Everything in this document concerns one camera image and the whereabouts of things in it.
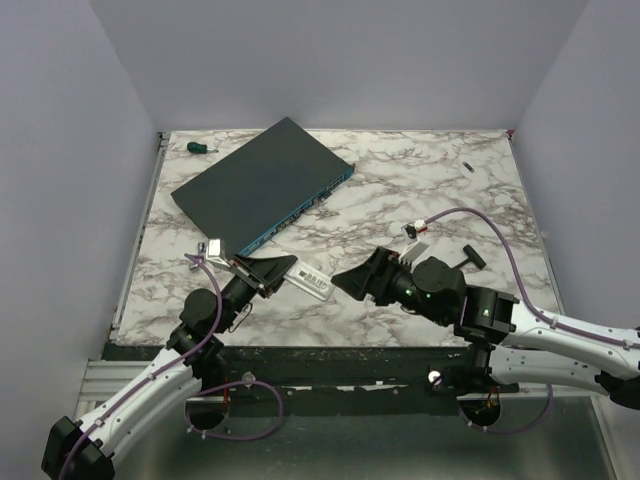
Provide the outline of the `white remote control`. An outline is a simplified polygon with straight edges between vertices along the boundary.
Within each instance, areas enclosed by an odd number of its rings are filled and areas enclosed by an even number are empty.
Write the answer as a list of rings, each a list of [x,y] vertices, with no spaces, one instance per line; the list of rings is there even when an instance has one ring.
[[[295,262],[284,275],[284,279],[322,302],[328,301],[335,289],[329,276],[301,260]]]

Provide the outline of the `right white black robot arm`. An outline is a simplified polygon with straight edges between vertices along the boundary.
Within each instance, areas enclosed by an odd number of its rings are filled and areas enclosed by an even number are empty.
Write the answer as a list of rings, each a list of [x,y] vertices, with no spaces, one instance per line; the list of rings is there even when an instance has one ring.
[[[461,270],[430,256],[411,265],[379,247],[362,264],[336,274],[332,284],[351,298],[378,306],[399,304],[442,326],[467,344],[461,367],[443,370],[431,390],[458,396],[505,385],[576,387],[639,407],[639,333],[608,329],[547,313],[523,300],[466,283]]]

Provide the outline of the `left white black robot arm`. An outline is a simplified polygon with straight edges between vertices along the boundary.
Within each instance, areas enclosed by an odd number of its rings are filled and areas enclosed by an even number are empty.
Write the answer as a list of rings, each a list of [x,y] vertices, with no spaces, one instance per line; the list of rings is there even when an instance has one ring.
[[[135,443],[170,410],[199,393],[223,389],[217,334],[227,330],[254,296],[275,293],[297,262],[294,255],[236,256],[231,280],[192,291],[166,346],[133,380],[78,420],[51,428],[41,468],[51,479],[112,479]]]

